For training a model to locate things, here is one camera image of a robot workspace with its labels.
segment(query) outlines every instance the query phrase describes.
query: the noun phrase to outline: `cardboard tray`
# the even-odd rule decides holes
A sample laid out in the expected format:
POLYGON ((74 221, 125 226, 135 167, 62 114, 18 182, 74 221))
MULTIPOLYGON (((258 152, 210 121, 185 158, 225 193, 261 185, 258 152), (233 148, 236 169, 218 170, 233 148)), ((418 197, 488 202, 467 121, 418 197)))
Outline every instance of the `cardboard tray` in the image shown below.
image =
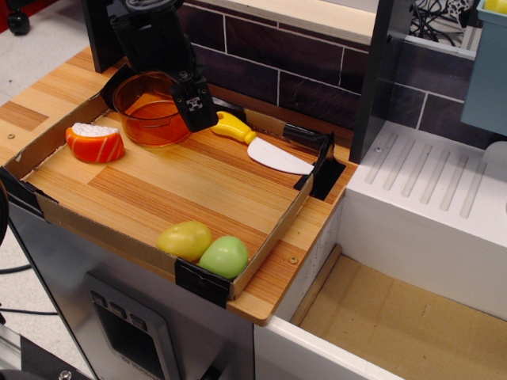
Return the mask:
POLYGON ((143 149, 124 136, 126 154, 120 160, 107 165, 80 162, 66 146, 68 127, 76 122, 96 123, 122 131, 117 114, 97 94, 2 167, 0 175, 10 202, 225 307, 228 299, 241 294, 284 236, 306 198, 325 199, 345 167, 334 160, 332 135, 303 130, 233 104, 215 102, 219 109, 234 113, 251 127, 261 126, 268 132, 266 139, 273 140, 269 135, 279 135, 307 146, 296 149, 288 141, 275 139, 292 153, 316 158, 314 171, 298 177, 265 168, 243 157, 246 148, 242 144, 214 136, 209 130, 192 134, 181 144, 164 150, 143 149), (74 180, 67 183, 68 177, 74 180), (164 187, 172 184, 187 185, 188 191, 179 188, 180 193, 167 192, 164 187), (185 192, 192 193, 193 199, 186 197, 185 192), (217 210, 220 201, 227 203, 224 214, 217 210), (234 280, 155 248, 156 237, 162 230, 191 219, 210 226, 214 239, 231 234, 246 243, 250 261, 234 280))

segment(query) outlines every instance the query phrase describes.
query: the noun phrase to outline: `yellow knife handle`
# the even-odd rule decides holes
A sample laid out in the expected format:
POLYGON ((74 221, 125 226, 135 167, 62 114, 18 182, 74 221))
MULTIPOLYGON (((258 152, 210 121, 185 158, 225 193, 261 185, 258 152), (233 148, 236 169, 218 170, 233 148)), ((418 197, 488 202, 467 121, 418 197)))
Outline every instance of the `yellow knife handle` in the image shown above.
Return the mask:
POLYGON ((231 137, 247 144, 257 137, 257 133, 231 113, 218 111, 216 114, 219 116, 219 122, 211 130, 217 135, 231 137))

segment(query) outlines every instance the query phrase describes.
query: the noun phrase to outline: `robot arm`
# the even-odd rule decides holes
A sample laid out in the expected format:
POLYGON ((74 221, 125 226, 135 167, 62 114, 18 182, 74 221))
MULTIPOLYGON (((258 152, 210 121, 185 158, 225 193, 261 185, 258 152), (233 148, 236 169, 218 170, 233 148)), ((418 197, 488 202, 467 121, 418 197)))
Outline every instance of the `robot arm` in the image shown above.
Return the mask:
POLYGON ((171 93, 192 132, 218 123, 203 65, 183 33, 176 9, 184 0, 113 0, 111 26, 136 72, 161 70, 173 79, 171 93))

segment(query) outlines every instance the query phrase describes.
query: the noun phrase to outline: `transparent orange bowl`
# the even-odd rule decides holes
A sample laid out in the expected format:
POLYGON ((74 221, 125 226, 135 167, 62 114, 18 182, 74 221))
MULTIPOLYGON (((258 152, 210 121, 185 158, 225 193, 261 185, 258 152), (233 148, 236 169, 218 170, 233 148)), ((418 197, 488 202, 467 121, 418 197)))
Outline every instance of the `transparent orange bowl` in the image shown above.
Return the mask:
POLYGON ((167 75, 149 71, 123 82, 112 96, 125 134, 145 147, 163 147, 181 141, 190 131, 178 113, 167 75))

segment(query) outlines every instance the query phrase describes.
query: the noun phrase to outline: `dark brick tile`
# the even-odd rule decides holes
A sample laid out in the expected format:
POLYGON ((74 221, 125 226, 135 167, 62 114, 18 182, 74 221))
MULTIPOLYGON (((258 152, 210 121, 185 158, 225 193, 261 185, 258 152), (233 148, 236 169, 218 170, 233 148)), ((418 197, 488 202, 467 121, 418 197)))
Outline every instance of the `dark brick tile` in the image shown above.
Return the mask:
POLYGON ((393 123, 416 128, 424 101, 425 93, 422 91, 395 85, 387 119, 393 123))
POLYGON ((461 123, 463 104, 443 97, 428 95, 420 129, 480 149, 486 149, 505 137, 461 123))
POLYGON ((351 49, 344 50, 340 79, 342 89, 361 93, 367 61, 368 53, 351 49))
POLYGON ((193 44, 225 51, 223 15, 185 4, 177 11, 181 27, 193 44))
POLYGON ((354 49, 366 51, 366 52, 370 51, 370 45, 359 44, 357 42, 343 40, 342 38, 327 36, 326 34, 312 32, 310 30, 298 28, 297 26, 280 24, 279 28, 283 29, 283 30, 289 30, 292 32, 300 33, 300 34, 303 34, 304 36, 310 36, 310 37, 314 37, 314 38, 319 38, 320 40, 325 40, 325 41, 333 42, 335 44, 340 44, 340 45, 346 46, 348 48, 354 48, 354 49))
POLYGON ((203 75, 208 82, 276 104, 276 70, 206 48, 195 46, 194 49, 204 61, 203 75))
POLYGON ((227 51, 338 86, 342 47, 226 17, 227 51))
POLYGON ((295 75, 280 75, 280 107, 353 129, 359 95, 295 75))
POLYGON ((185 3, 186 4, 193 4, 195 6, 206 8, 208 10, 214 10, 216 12, 220 12, 220 13, 224 13, 224 14, 230 14, 231 16, 236 16, 236 17, 245 18, 245 19, 251 20, 251 21, 261 22, 266 25, 276 26, 278 24, 276 21, 266 20, 265 18, 262 18, 262 17, 250 16, 249 14, 246 14, 243 12, 238 12, 237 10, 224 8, 222 6, 215 6, 212 4, 208 4, 206 2, 200 2, 199 0, 185 0, 185 3))
POLYGON ((396 82, 464 100, 473 65, 469 59, 405 43, 396 82))

